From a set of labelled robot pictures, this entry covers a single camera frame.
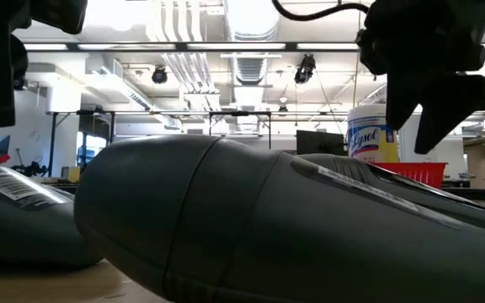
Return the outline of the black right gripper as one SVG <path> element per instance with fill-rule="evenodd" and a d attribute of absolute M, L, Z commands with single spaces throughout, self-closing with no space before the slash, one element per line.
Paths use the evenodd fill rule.
<path fill-rule="evenodd" d="M 355 43 L 372 73 L 471 72 L 485 63 L 485 0 L 375 0 Z M 462 121 L 485 110 L 485 77 L 388 74 L 386 122 L 400 130 L 423 108 L 414 151 L 427 154 Z"/>

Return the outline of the white round pillar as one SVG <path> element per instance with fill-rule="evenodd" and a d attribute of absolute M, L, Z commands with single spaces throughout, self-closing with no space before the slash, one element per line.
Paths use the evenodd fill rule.
<path fill-rule="evenodd" d="M 412 114 L 399 130 L 399 158 L 401 162 L 436 162 L 435 151 L 427 154 L 417 154 L 414 149 L 418 134 L 420 115 Z"/>

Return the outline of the Lysol wipes canister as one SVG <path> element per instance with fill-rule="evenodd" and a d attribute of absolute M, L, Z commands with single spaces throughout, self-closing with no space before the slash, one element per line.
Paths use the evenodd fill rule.
<path fill-rule="evenodd" d="M 363 162 L 399 162 L 397 132 L 386 122 L 385 104 L 367 104 L 348 113 L 349 156 Z"/>

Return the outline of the red plastic basket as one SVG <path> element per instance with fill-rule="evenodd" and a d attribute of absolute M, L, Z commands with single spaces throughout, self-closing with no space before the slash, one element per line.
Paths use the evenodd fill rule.
<path fill-rule="evenodd" d="M 375 166 L 440 188 L 444 178 L 446 162 L 375 162 Z"/>

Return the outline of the black computer monitor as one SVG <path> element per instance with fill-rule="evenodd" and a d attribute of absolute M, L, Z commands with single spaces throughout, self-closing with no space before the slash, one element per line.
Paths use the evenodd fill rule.
<path fill-rule="evenodd" d="M 298 130 L 296 132 L 296 153 L 298 155 L 321 153 L 347 156 L 348 149 L 343 135 Z"/>

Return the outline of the yellow box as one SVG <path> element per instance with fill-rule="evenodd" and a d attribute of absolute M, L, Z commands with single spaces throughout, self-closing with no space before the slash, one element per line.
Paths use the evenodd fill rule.
<path fill-rule="evenodd" d="M 61 177 L 70 183 L 78 183 L 82 169 L 80 167 L 62 167 Z"/>

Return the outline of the black round hanging device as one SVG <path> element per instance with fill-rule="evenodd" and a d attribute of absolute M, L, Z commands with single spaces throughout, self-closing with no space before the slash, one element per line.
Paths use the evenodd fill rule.
<path fill-rule="evenodd" d="M 155 66 L 151 80 L 155 84 L 164 84 L 168 80 L 166 67 L 164 65 Z"/>

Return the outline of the black metal background frame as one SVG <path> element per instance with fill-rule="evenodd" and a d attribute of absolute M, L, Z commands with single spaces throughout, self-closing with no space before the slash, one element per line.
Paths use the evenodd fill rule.
<path fill-rule="evenodd" d="M 157 120 L 161 121 L 163 118 L 171 117 L 171 116 L 206 116 L 209 120 L 216 115 L 220 116 L 231 116 L 231 117 L 245 117 L 245 116 L 267 116 L 269 125 L 272 124 L 272 116 L 287 116 L 287 115 L 295 115 L 295 116 L 332 116 L 335 122 L 338 122 L 339 117 L 346 117 L 347 112 L 343 111 L 245 111 L 245 110 L 232 110 L 232 111 L 170 111 L 170 110 L 146 110 L 146 111 L 113 111 L 113 110 L 84 110 L 80 109 L 78 111 L 47 111 L 47 115 L 51 116 L 51 142 L 50 142 L 50 151 L 49 151 L 49 159 L 48 159 L 48 176 L 52 176 L 53 171 L 53 160 L 54 160 L 54 151 L 55 151 L 55 144 L 56 144 L 56 127 L 58 126 L 59 121 L 57 117 L 59 115 L 63 115 L 61 122 L 70 115 L 99 115 L 99 114 L 107 114 L 111 116 L 110 120 L 110 127 L 109 127 L 109 142 L 111 142 L 115 137 L 115 117 L 117 115 L 128 115 L 128 116 L 155 116 L 160 115 L 160 118 Z"/>

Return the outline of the large silver ventilation duct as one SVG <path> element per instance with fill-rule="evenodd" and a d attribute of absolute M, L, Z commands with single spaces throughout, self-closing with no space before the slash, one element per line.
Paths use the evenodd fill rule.
<path fill-rule="evenodd" d="M 223 0 L 229 38 L 233 41 L 274 41 L 280 15 L 271 0 Z"/>

